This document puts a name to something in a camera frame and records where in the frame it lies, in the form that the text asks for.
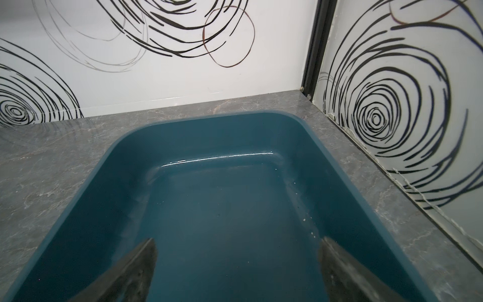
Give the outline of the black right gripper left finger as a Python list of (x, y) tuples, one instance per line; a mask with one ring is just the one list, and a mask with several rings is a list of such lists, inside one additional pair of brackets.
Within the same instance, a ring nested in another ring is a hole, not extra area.
[(70, 301), (146, 301), (157, 255), (155, 240), (144, 240)]

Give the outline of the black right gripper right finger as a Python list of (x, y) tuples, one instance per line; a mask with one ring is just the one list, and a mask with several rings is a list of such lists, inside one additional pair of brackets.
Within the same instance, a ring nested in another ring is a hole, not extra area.
[(318, 260), (329, 301), (405, 300), (329, 237), (320, 242)]

